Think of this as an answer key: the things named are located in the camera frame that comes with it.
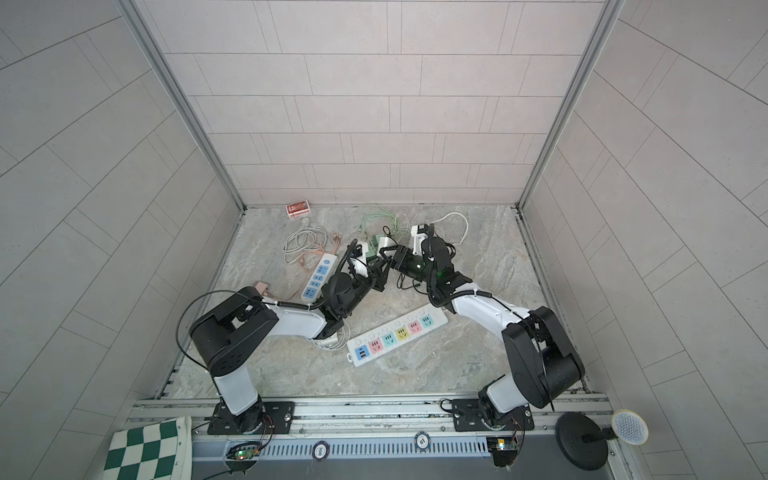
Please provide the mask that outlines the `colourful white power strip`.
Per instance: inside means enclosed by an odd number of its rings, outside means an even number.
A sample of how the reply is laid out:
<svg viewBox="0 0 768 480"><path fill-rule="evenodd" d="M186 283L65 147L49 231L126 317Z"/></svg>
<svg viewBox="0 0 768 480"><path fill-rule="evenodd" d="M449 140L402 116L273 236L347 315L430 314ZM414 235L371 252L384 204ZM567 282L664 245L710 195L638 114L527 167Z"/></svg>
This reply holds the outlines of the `colourful white power strip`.
<svg viewBox="0 0 768 480"><path fill-rule="evenodd" d="M442 309L424 305L351 338L346 344L347 359L360 367L447 324Z"/></svg>

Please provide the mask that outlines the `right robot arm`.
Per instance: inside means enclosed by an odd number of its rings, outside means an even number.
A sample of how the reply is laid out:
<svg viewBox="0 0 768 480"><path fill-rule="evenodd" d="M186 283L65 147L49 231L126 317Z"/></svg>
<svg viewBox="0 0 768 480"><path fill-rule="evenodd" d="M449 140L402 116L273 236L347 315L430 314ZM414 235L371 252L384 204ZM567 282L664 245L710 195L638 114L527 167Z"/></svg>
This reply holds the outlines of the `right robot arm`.
<svg viewBox="0 0 768 480"><path fill-rule="evenodd" d="M490 428L514 420L525 406L542 408L583 379L584 364L556 314L527 309L482 289L454 268L455 249L432 224L416 228L413 244L381 247L390 267L424 284L432 306L475 321L504 344L510 372L478 392L480 416Z"/></svg>

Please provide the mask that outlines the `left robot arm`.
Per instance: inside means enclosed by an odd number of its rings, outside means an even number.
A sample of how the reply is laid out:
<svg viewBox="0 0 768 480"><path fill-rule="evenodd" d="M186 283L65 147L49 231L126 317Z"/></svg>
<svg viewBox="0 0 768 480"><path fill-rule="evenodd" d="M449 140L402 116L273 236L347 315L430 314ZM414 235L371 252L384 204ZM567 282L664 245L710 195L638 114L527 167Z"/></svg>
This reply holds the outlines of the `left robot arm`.
<svg viewBox="0 0 768 480"><path fill-rule="evenodd" d="M337 340L365 296L384 289L389 269L384 255L367 257L352 242L309 305L269 300L245 287L195 320L189 337L220 397L208 432L247 434L264 427L266 408L246 366L257 347L270 335Z"/></svg>

